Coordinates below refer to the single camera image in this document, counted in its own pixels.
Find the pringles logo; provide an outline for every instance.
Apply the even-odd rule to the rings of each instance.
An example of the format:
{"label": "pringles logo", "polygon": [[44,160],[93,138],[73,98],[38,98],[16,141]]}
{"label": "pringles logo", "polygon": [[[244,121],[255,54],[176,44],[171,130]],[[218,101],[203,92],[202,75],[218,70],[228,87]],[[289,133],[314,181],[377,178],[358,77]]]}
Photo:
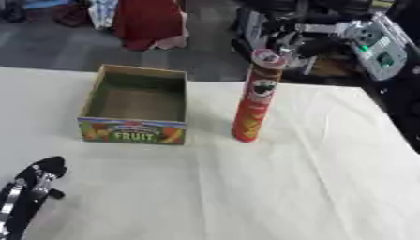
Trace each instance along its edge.
{"label": "pringles logo", "polygon": [[248,100],[262,104],[268,104],[273,96],[276,88],[276,81],[273,80],[257,80],[252,83],[251,94]]}

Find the cardboard box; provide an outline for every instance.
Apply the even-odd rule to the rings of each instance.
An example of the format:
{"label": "cardboard box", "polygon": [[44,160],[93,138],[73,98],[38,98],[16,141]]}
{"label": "cardboard box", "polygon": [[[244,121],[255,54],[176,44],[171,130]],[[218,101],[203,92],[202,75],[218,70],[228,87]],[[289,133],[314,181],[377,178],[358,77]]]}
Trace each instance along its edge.
{"label": "cardboard box", "polygon": [[187,74],[103,65],[78,118],[89,142],[183,144]]}

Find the red cloth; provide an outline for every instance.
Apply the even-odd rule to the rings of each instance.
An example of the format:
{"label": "red cloth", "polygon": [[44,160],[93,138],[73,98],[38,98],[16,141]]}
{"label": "red cloth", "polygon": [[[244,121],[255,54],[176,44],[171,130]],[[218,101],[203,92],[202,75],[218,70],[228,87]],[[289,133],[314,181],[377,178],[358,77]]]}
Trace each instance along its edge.
{"label": "red cloth", "polygon": [[174,0],[119,0],[114,28],[125,47],[147,50],[158,40],[181,36],[182,21]]}

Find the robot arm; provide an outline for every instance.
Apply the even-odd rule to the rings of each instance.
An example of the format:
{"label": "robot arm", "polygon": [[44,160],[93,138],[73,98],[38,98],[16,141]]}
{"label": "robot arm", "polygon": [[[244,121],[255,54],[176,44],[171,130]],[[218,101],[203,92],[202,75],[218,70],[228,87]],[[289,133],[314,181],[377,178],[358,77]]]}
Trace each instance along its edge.
{"label": "robot arm", "polygon": [[368,20],[337,21],[325,24],[312,19],[309,23],[296,24],[297,32],[323,34],[321,38],[295,46],[296,55],[308,58],[333,46],[349,46],[368,73],[368,84],[376,92],[374,97],[382,102],[401,134],[420,154],[419,49],[383,13],[375,13]]}

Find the fruit label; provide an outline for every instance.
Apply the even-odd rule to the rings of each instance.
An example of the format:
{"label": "fruit label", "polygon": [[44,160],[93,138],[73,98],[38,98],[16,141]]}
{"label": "fruit label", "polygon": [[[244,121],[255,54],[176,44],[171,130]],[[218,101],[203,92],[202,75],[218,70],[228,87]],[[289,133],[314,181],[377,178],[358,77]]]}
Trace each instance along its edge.
{"label": "fruit label", "polygon": [[185,124],[174,122],[80,118],[79,126],[91,142],[181,144],[186,132]]}

